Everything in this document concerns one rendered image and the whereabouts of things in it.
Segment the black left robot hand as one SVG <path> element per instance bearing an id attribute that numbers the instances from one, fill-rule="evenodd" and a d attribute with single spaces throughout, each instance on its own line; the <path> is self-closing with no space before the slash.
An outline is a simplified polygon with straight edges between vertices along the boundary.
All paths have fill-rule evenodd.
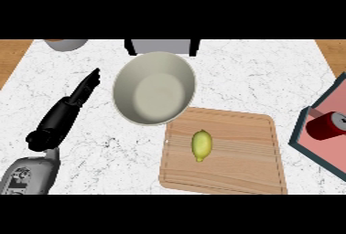
<path id="1" fill-rule="evenodd" d="M 89 96 L 100 84 L 100 69 L 94 69 L 80 82 L 71 96 L 63 97 L 47 111 L 37 130 L 31 132 L 25 141 L 28 149 L 35 152 L 43 152 L 47 149 L 55 149 L 68 133 Z"/>

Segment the small grey bowl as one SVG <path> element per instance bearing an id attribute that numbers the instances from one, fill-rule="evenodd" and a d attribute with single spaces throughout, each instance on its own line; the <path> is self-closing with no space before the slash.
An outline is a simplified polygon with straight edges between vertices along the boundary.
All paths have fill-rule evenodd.
<path id="1" fill-rule="evenodd" d="M 60 40 L 44 40 L 46 44 L 55 51 L 74 51 L 78 49 L 87 42 L 86 39 L 60 39 Z"/>

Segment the pink box with teal rim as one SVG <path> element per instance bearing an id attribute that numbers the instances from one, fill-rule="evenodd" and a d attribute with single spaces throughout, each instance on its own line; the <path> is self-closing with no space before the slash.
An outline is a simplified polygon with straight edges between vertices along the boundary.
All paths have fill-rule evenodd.
<path id="1" fill-rule="evenodd" d="M 346 182 L 346 134 L 327 140 L 313 139 L 306 123 L 328 112 L 346 114 L 346 72 L 315 103 L 300 111 L 288 145 Z"/>

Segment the large white bowl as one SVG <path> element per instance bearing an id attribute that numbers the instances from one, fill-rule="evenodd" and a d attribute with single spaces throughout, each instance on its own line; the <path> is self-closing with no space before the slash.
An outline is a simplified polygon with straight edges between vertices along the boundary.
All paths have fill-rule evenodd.
<path id="1" fill-rule="evenodd" d="M 168 52 L 137 56 L 118 72 L 114 103 L 133 123 L 160 125 L 185 111 L 194 99 L 196 78 L 183 58 Z"/>

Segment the red can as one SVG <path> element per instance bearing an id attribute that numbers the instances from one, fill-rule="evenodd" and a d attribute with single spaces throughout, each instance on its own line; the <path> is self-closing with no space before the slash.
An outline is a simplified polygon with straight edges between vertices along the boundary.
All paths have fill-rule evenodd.
<path id="1" fill-rule="evenodd" d="M 346 134 L 346 115 L 340 112 L 328 112 L 307 122 L 306 132 L 319 141 Z"/>

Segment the wooden cutting board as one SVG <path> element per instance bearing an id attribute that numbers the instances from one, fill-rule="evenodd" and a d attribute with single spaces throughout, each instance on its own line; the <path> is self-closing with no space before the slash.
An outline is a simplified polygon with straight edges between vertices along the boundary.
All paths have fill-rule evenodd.
<path id="1" fill-rule="evenodd" d="M 192 136 L 204 130 L 213 150 L 202 162 L 192 154 Z M 279 194 L 287 184 L 275 122 L 264 114 L 189 108 L 165 126 L 160 183 L 208 194 Z"/>

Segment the yellow lemon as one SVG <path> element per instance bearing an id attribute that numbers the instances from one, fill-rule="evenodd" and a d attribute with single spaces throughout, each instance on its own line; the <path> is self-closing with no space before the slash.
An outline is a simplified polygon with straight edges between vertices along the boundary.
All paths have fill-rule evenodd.
<path id="1" fill-rule="evenodd" d="M 211 135 L 204 131 L 198 131 L 192 137 L 192 153 L 198 162 L 204 160 L 204 158 L 211 153 L 213 149 L 213 138 Z"/>

